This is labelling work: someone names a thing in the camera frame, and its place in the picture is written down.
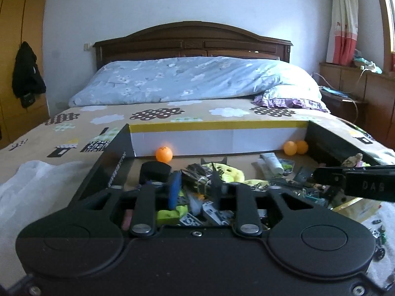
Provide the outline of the black round container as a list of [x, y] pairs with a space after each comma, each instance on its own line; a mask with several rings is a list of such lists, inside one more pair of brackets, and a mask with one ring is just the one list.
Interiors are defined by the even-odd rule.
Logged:
[[159, 161], [144, 162], [141, 165], [139, 180], [140, 185], [148, 182], [166, 183], [171, 174], [171, 166]]

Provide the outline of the yellow green plush toy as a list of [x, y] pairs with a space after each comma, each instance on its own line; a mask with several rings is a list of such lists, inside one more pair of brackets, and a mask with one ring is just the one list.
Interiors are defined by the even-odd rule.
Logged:
[[245, 175], [243, 171], [238, 170], [237, 168], [231, 167], [227, 164], [211, 162], [208, 164], [204, 164], [205, 167], [210, 170], [215, 170], [219, 173], [220, 178], [225, 183], [242, 183], [245, 181]]

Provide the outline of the white tube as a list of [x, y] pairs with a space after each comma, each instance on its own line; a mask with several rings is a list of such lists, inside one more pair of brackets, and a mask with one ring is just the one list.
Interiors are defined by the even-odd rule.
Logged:
[[273, 174], [283, 174], [284, 168], [277, 158], [276, 154], [273, 152], [261, 153], [260, 157], [263, 159], [267, 167], [271, 170]]

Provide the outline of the black toy wheel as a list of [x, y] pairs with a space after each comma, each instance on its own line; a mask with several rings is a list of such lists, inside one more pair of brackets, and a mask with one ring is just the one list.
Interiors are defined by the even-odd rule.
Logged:
[[385, 257], [386, 250], [384, 247], [376, 247], [374, 253], [374, 260], [381, 261]]

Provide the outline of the orange ping pong ball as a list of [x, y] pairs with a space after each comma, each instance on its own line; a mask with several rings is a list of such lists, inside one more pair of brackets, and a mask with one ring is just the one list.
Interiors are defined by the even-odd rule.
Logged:
[[168, 146], [161, 146], [155, 151], [155, 158], [159, 162], [168, 163], [173, 159], [173, 151]]
[[296, 152], [297, 154], [303, 155], [306, 154], [309, 149], [309, 145], [304, 140], [296, 141]]
[[287, 156], [294, 156], [297, 153], [297, 144], [293, 141], [288, 141], [284, 143], [282, 149]]

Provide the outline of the yellow cardboard box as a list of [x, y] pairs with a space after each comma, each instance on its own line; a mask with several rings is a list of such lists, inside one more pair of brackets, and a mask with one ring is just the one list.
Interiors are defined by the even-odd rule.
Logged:
[[228, 156], [281, 150], [288, 140], [306, 141], [307, 153], [316, 162], [339, 164], [362, 153], [371, 165], [394, 164], [393, 150], [338, 120], [328, 126], [312, 120], [125, 124], [103, 149], [71, 203], [112, 185], [122, 186], [123, 164], [134, 157], [151, 157], [160, 146], [170, 147], [174, 156]]

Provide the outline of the dark bedside table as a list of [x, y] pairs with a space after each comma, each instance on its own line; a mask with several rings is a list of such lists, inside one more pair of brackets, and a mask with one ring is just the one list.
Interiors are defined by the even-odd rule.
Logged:
[[366, 109], [368, 104], [362, 100], [346, 98], [325, 89], [320, 89], [322, 101], [332, 115], [352, 122], [359, 127], [363, 127], [366, 122]]

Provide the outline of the wooden sideboard cabinet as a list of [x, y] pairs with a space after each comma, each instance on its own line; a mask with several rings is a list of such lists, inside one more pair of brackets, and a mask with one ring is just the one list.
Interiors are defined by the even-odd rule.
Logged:
[[348, 93], [362, 108], [353, 104], [348, 116], [376, 140], [394, 148], [394, 75], [363, 72], [358, 68], [320, 63], [319, 83]]

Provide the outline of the purple ruffled pillow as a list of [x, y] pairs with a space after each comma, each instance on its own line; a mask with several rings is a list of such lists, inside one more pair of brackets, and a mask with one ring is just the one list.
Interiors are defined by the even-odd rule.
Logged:
[[321, 92], [318, 86], [311, 88], [293, 85], [278, 85], [257, 95], [252, 103], [266, 108], [295, 108], [318, 110], [329, 113], [329, 109], [321, 99]]

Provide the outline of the red white curtain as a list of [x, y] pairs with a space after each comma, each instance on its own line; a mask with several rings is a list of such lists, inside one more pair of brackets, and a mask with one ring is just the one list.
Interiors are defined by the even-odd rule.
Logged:
[[358, 0], [332, 0], [331, 28], [326, 62], [349, 66], [358, 35]]

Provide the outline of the black hanging garment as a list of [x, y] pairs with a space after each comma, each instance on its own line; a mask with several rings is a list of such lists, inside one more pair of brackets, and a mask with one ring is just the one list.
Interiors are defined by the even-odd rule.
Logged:
[[15, 57], [12, 90], [24, 109], [34, 104], [35, 95], [46, 93], [46, 85], [37, 65], [37, 56], [26, 41], [20, 45]]

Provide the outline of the dark wooden headboard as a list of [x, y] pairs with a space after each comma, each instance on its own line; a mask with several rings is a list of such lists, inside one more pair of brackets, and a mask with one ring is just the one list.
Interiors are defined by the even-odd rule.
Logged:
[[264, 37], [231, 25], [206, 21], [156, 25], [93, 45], [98, 70], [113, 61], [170, 57], [226, 56], [288, 62], [292, 46], [289, 40]]

